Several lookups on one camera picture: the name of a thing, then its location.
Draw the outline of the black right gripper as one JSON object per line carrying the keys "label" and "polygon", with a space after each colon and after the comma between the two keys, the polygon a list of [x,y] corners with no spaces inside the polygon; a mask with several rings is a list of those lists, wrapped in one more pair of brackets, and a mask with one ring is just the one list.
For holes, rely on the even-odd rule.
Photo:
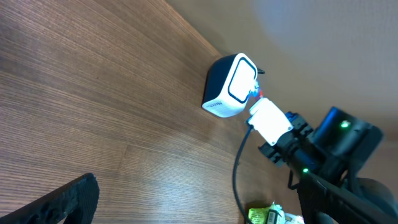
{"label": "black right gripper", "polygon": [[293,128],[283,134],[273,146],[267,142],[259,146],[259,151],[279,167],[285,164],[290,168],[314,168],[314,159],[306,151],[308,133],[302,132],[311,133],[312,127],[298,113],[289,111],[285,116]]}

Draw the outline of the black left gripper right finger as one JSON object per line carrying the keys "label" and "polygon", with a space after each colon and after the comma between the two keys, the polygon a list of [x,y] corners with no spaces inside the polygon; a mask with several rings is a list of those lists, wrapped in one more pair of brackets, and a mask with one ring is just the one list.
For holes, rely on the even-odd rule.
{"label": "black left gripper right finger", "polygon": [[305,223],[397,224],[397,201],[382,183],[357,178],[362,195],[335,186],[310,172],[297,187]]}

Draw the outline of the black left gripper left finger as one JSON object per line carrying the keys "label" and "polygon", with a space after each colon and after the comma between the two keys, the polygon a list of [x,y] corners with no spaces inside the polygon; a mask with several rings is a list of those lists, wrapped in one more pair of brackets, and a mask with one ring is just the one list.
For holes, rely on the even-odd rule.
{"label": "black left gripper left finger", "polygon": [[93,220],[99,200],[100,189],[92,173],[55,189],[24,207],[1,217],[1,223],[84,223]]}

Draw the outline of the light blue snack packet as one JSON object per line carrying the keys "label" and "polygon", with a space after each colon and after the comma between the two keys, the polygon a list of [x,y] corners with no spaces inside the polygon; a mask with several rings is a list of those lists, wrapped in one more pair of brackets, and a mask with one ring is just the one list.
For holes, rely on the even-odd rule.
{"label": "light blue snack packet", "polygon": [[283,213],[282,217],[284,219],[283,224],[304,224],[304,219],[303,217],[299,215],[293,215],[291,213],[285,213],[282,209],[281,205],[278,204],[272,204],[269,207],[269,210],[278,210],[280,213]]}

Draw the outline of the green white small box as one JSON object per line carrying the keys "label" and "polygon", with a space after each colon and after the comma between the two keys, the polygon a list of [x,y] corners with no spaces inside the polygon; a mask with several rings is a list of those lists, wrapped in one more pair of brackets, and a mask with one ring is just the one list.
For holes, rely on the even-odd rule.
{"label": "green white small box", "polygon": [[283,213],[278,210],[269,210],[266,224],[283,224],[284,219],[282,217]]}

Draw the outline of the green snack packet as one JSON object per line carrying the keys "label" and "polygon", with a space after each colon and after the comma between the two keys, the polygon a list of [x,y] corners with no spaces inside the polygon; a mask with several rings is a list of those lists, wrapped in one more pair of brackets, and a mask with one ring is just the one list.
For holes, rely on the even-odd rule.
{"label": "green snack packet", "polygon": [[265,224],[269,208],[250,208],[248,218],[252,224]]}

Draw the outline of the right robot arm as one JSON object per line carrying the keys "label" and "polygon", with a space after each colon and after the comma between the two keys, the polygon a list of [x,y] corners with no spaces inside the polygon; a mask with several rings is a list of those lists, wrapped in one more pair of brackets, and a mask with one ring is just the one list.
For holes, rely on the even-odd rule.
{"label": "right robot arm", "polygon": [[397,216],[397,202],[391,191],[376,180],[358,177],[383,139],[377,126],[336,107],[317,128],[298,113],[285,115],[292,129],[274,145],[264,143],[259,147],[270,161],[277,166],[287,165],[290,178],[313,173],[388,215]]}

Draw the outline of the white barcode scanner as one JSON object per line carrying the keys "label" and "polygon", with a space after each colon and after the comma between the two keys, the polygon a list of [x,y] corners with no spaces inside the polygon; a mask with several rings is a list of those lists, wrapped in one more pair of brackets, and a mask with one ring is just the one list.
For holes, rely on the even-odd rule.
{"label": "white barcode scanner", "polygon": [[209,68],[201,107],[229,118],[242,112],[254,89],[257,67],[244,53],[221,57]]}

